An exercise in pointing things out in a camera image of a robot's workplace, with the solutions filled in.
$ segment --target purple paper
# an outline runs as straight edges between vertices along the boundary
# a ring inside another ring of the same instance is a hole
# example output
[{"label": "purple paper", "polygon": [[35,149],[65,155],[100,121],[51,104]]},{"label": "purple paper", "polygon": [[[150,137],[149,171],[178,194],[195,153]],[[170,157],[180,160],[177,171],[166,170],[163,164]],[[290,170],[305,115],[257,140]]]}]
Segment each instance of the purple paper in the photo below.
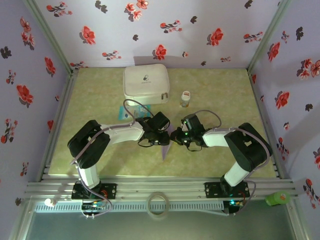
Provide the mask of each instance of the purple paper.
[{"label": "purple paper", "polygon": [[[167,129],[167,132],[168,134],[170,135],[173,131],[175,130],[174,126],[172,124],[170,124],[170,126],[168,127]],[[161,151],[162,151],[162,161],[165,160],[166,156],[167,156],[167,153],[172,145],[172,141],[170,141],[169,145],[166,145],[166,146],[162,146],[161,147]]]}]

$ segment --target glass panel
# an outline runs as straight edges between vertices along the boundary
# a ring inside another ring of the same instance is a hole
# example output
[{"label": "glass panel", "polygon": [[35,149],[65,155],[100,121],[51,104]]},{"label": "glass panel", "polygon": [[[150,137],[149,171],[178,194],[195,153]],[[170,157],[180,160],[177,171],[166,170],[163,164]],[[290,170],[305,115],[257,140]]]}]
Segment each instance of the glass panel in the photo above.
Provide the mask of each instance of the glass panel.
[{"label": "glass panel", "polygon": [[284,205],[252,201],[233,217],[202,212],[169,212],[152,220],[145,212],[107,213],[86,219],[81,213],[35,213],[28,240],[292,240]]}]

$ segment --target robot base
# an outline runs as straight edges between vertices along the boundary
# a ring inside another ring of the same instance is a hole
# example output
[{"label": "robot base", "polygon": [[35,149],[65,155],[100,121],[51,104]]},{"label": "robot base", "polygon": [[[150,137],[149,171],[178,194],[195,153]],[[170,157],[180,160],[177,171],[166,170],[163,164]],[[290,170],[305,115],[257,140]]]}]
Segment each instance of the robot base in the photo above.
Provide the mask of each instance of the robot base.
[{"label": "robot base", "polygon": [[237,186],[233,187],[230,192],[226,193],[221,188],[221,182],[205,182],[204,191],[207,199],[219,199],[219,198],[245,198],[250,197],[248,183],[242,181]]},{"label": "robot base", "polygon": [[[92,191],[105,196],[107,199],[116,199],[117,184],[99,183],[91,189]],[[72,200],[100,200],[100,198],[87,191],[81,183],[75,183],[71,195]]]}]

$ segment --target white storage box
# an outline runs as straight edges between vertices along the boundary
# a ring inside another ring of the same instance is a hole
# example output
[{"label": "white storage box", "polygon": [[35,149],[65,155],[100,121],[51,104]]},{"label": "white storage box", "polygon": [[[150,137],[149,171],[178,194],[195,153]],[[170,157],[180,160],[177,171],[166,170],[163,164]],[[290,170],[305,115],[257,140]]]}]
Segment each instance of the white storage box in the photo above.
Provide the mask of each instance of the white storage box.
[{"label": "white storage box", "polygon": [[[128,66],[123,72],[123,93],[143,105],[168,102],[170,83],[167,68],[163,64]],[[128,105],[138,105],[127,101]]]}]

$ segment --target small glass bottle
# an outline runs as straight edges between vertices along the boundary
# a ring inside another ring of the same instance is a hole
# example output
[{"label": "small glass bottle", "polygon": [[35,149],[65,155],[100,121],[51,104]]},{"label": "small glass bottle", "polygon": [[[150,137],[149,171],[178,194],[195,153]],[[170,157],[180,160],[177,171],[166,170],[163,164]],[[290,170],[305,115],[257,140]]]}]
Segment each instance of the small glass bottle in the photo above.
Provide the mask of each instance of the small glass bottle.
[{"label": "small glass bottle", "polygon": [[189,91],[184,91],[181,95],[181,107],[187,108],[189,106],[191,94]]}]

